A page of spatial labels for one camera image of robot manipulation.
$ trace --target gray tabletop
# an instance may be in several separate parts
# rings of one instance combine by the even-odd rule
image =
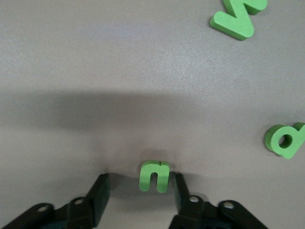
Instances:
[[[305,224],[305,146],[264,146],[305,122],[305,1],[270,0],[238,41],[209,26],[221,0],[0,2],[0,227],[61,207],[113,173],[98,228],[166,229],[173,189],[141,192],[167,161],[193,193],[242,203],[270,229]]]

